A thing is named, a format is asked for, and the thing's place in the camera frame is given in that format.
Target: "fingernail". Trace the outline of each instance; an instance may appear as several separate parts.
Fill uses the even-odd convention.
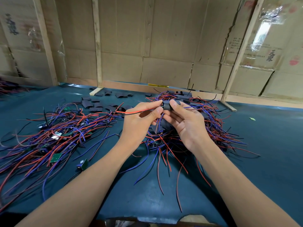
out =
[[[177,103],[176,103],[176,101],[174,101],[173,99],[171,99],[171,105],[176,105]]]

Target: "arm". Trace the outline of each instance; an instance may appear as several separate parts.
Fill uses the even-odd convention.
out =
[[[159,107],[161,103],[161,100],[139,103],[127,110],[132,112],[157,107],[151,113],[125,116],[123,132],[117,144],[16,226],[89,226],[119,169],[140,145],[150,124],[155,125],[154,120],[160,118],[163,111]]]
[[[277,204],[251,183],[210,139],[202,114],[184,109],[174,100],[174,111],[163,118],[177,130],[215,184],[237,226],[299,226]]]

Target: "blue table surface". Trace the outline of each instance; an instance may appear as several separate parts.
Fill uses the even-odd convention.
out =
[[[145,101],[144,93],[130,92],[133,97],[117,99],[115,93],[123,92],[114,90],[111,96],[92,96],[99,99],[103,105],[112,103],[135,106],[139,101]],[[79,87],[52,87],[42,91],[31,91],[5,96],[0,101],[0,136],[20,129],[27,121],[17,119],[35,119],[43,113],[52,111],[58,104],[81,100],[82,96],[89,96],[90,89]],[[285,210],[299,225],[303,225],[303,152],[301,143],[301,129],[303,127],[302,110],[279,110],[273,107],[260,107],[250,104],[230,103],[237,108],[235,113],[226,113],[222,117],[231,116],[224,120],[224,128],[230,133],[237,134],[242,141],[248,144],[249,151],[258,153],[261,157],[256,159],[236,157],[230,155],[229,159],[252,181],[264,194]],[[22,131],[23,135],[34,134],[39,122],[32,122]],[[118,121],[109,134],[119,133],[123,121]],[[118,137],[107,139],[102,148],[97,152],[94,162],[102,158],[117,142]],[[89,148],[98,141],[98,138],[88,141],[85,145]],[[89,158],[94,151],[90,150],[83,158],[72,161],[86,148],[78,148],[65,168],[53,179],[49,180],[45,188],[46,195],[50,197],[63,187],[64,183],[76,172],[76,165],[81,159]],[[134,166],[146,156],[146,148],[140,146],[135,154],[142,158],[131,156],[122,166],[122,170]],[[239,154],[249,157],[247,153],[238,151]],[[162,195],[157,181],[157,165],[153,165],[149,173],[133,185],[136,179],[145,171],[154,158],[151,153],[145,163],[140,167],[123,174],[118,174],[101,209],[98,219],[116,217],[137,217],[139,221],[156,223],[176,223],[180,218],[189,214],[200,214],[211,223],[221,226],[233,226],[234,222],[220,195],[212,190],[199,174],[193,158],[187,160],[187,175],[182,171],[179,179],[178,193],[183,212],[180,212],[176,199],[176,180],[180,164],[171,159],[172,172],[161,163],[159,176],[164,195]],[[3,191],[13,186],[20,178],[10,180]],[[34,193],[20,197],[6,210],[15,213],[30,213],[43,202],[41,187]]]

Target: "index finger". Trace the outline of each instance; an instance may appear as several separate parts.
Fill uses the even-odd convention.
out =
[[[132,109],[129,109],[128,111],[132,112],[132,111],[143,111],[147,109],[153,109],[159,107],[161,104],[162,104],[162,100],[148,102],[148,103],[139,103],[137,106],[135,106]]]

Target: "forearm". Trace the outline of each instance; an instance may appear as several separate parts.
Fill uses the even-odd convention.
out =
[[[88,226],[133,149],[119,141],[102,159],[83,171],[17,226]]]
[[[205,138],[194,153],[237,226],[299,226],[255,187],[209,138]]]

